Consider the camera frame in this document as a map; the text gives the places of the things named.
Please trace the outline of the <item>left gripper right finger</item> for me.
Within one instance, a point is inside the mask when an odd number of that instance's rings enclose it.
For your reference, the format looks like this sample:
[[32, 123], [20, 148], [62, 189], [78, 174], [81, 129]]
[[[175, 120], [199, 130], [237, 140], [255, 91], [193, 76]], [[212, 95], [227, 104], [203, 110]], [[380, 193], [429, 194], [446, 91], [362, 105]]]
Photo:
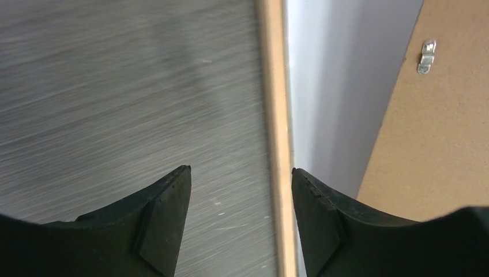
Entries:
[[488, 208], [416, 222], [379, 211], [292, 170], [308, 276], [487, 276]]

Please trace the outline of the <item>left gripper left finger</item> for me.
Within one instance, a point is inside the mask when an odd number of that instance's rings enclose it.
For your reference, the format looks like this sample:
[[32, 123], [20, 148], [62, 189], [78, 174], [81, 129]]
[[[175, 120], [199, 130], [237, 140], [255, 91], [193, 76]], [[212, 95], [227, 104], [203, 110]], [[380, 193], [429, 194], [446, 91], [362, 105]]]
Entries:
[[1, 216], [2, 276], [174, 276], [191, 195], [191, 168], [72, 222]]

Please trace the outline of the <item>brown fibreboard backing board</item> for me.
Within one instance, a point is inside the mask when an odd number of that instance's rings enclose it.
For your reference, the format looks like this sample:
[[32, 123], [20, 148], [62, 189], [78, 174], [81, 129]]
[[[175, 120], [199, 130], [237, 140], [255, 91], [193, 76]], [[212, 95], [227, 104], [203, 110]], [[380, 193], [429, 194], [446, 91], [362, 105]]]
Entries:
[[416, 221], [488, 205], [487, 1], [423, 2], [358, 200]]

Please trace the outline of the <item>glossy colour photo print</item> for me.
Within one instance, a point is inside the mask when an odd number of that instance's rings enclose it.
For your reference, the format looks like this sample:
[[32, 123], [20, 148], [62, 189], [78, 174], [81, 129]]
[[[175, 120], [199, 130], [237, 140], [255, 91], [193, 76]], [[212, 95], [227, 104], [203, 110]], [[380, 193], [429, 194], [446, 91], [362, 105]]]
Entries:
[[294, 165], [356, 197], [421, 1], [288, 1]]

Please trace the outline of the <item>light wooden picture frame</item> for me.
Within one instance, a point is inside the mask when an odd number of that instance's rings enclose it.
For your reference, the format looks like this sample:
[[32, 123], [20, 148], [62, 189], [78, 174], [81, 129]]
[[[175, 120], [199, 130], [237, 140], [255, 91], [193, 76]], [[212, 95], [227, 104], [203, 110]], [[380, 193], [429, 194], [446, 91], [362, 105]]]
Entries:
[[297, 276], [295, 214], [291, 193], [292, 148], [284, 13], [284, 1], [257, 1], [270, 180], [276, 230], [277, 274], [278, 276]]

